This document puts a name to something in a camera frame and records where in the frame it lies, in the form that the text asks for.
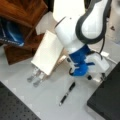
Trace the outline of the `blue and white gripper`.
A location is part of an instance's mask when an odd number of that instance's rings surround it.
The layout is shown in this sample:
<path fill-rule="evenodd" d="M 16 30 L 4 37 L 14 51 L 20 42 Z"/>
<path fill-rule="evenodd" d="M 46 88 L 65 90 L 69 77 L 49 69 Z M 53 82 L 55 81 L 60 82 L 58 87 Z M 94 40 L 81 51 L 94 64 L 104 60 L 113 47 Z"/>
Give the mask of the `blue and white gripper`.
<path fill-rule="evenodd" d="M 88 75 L 88 79 L 92 79 L 92 75 L 96 73 L 105 73 L 109 64 L 106 59 L 97 52 L 91 51 L 87 45 L 67 58 L 67 62 L 71 68 L 69 74 L 72 77 L 81 77 Z"/>

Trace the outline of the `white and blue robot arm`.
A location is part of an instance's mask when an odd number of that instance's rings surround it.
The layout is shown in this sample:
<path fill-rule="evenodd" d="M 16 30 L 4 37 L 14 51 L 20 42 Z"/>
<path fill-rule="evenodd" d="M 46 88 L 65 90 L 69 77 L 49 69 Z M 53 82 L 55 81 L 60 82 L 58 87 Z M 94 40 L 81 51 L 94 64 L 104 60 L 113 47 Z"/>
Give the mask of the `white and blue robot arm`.
<path fill-rule="evenodd" d="M 88 80 L 97 75 L 105 77 L 109 63 L 89 45 L 105 41 L 106 18 L 112 0 L 91 0 L 83 15 L 65 16 L 55 26 L 58 39 L 66 50 L 69 74 L 86 76 Z"/>

